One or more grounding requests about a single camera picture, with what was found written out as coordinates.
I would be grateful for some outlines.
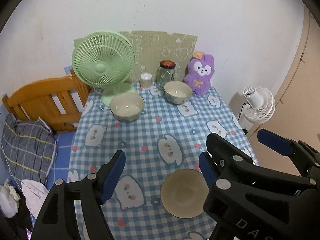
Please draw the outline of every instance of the beige patterned board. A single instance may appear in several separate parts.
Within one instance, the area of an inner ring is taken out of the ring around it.
[[[156,71],[162,60],[175,62],[175,80],[183,80],[187,64],[195,49],[197,36],[158,31],[124,31],[119,33],[131,42],[136,57],[136,64],[128,82],[138,82],[140,74],[143,72],[151,73],[152,80],[155,81]],[[81,38],[74,40],[75,46],[81,40]]]

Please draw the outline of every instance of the table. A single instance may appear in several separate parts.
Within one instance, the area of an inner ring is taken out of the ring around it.
[[[176,170],[199,170],[198,157],[211,132],[257,163],[251,146],[214,88],[204,98],[193,94],[181,106],[167,103],[154,85],[138,93],[146,104],[133,123],[120,123],[108,107],[100,107],[101,95],[90,93],[72,144],[69,170],[83,179],[108,163],[116,150],[123,150],[124,171],[112,198],[102,206],[115,239],[208,239],[215,221],[205,213],[192,219],[173,217],[161,204],[161,184]],[[81,237],[89,240],[80,203],[75,207]]]

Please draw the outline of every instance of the wooden headboard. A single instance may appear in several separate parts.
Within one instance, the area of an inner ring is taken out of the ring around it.
[[[2,101],[10,113],[22,120],[28,120],[27,114],[32,120],[41,117],[56,133],[75,131],[76,127],[72,123],[79,122],[81,113],[73,101],[71,90],[78,92],[84,106],[90,87],[83,83],[73,70],[71,76],[43,79],[28,84],[14,92],[11,97],[4,96]],[[57,95],[66,114],[59,111],[52,99],[53,94]]]

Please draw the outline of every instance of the purple plush toy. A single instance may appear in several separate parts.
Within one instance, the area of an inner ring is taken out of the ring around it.
[[[211,87],[210,79],[214,74],[214,58],[210,54],[204,54],[201,59],[193,58],[188,64],[188,75],[184,82],[188,84],[192,91],[204,97]]]

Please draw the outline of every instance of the white fan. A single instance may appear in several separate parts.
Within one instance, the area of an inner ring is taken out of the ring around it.
[[[244,116],[250,123],[268,121],[276,109],[276,101],[269,89],[265,87],[247,87],[243,91],[250,107],[244,109]]]

